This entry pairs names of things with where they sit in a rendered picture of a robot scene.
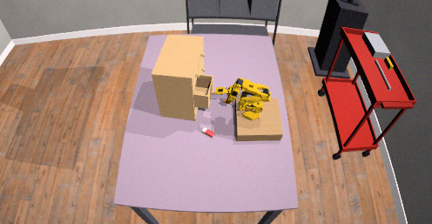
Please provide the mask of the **red and white eraser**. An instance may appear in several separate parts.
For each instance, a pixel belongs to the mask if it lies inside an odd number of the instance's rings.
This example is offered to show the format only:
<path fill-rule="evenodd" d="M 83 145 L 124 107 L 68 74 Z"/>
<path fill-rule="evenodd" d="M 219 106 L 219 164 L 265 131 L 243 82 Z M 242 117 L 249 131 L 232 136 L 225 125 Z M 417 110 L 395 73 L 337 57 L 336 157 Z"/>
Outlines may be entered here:
<path fill-rule="evenodd" d="M 205 134 L 207 134 L 208 136 L 210 136 L 210 137 L 212 137 L 212 138 L 213 138 L 213 136 L 215 135 L 214 132 L 212 132 L 212 131 L 206 129 L 205 127 L 204 127 L 204 129 L 202 130 L 202 132 L 205 133 Z"/>

